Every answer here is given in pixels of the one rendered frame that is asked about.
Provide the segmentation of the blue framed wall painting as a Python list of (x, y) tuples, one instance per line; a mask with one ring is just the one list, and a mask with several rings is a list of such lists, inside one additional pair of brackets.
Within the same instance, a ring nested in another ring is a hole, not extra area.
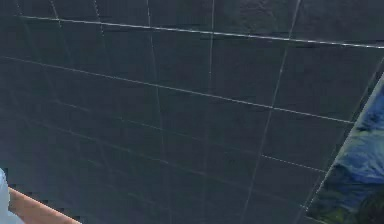
[(306, 216), (321, 224), (384, 224), (384, 73)]

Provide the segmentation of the white rounded fixture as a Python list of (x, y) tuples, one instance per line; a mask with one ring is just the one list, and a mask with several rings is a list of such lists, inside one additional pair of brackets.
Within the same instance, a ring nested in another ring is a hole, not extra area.
[(0, 168), (0, 224), (24, 224), (24, 222), (9, 210), (10, 192), (5, 172)]

